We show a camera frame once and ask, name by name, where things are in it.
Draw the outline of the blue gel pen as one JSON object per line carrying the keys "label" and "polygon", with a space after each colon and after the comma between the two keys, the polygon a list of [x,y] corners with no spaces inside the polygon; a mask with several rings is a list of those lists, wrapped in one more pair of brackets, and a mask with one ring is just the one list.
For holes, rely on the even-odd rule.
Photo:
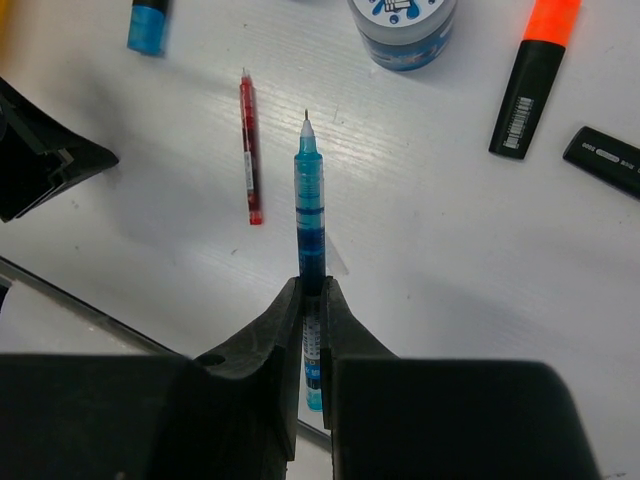
{"label": "blue gel pen", "polygon": [[320,366],[319,301],[326,277],[323,157],[317,150],[309,114],[304,114],[299,150],[294,156],[294,186],[299,279],[302,285],[303,362],[306,403],[323,409]]}

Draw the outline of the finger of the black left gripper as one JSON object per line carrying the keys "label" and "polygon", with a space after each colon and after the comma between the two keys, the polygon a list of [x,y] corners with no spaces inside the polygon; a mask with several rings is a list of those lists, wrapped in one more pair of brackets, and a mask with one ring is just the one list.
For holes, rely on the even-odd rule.
{"label": "finger of the black left gripper", "polygon": [[2,222],[118,163],[109,149],[64,127],[1,82]]}

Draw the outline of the red gel pen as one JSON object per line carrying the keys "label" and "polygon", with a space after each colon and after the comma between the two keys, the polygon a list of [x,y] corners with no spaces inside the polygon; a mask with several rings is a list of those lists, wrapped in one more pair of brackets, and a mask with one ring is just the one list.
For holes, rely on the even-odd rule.
{"label": "red gel pen", "polygon": [[260,145],[255,89],[247,69],[242,70],[240,85],[241,131],[249,224],[263,224],[260,185]]}

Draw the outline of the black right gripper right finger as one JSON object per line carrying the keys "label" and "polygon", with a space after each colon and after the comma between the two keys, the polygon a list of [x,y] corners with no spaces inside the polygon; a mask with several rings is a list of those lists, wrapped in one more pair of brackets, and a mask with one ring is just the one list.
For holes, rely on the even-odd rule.
{"label": "black right gripper right finger", "polygon": [[323,422],[333,429],[334,366],[347,356],[397,358],[351,312],[337,279],[327,276],[320,296],[320,373]]}

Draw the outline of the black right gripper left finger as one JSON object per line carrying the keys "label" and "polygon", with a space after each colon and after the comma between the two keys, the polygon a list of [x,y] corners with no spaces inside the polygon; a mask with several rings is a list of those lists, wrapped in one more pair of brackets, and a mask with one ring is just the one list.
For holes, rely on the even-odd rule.
{"label": "black right gripper left finger", "polygon": [[295,458],[302,356],[303,294],[289,279],[256,319],[196,360],[263,411],[286,460]]}

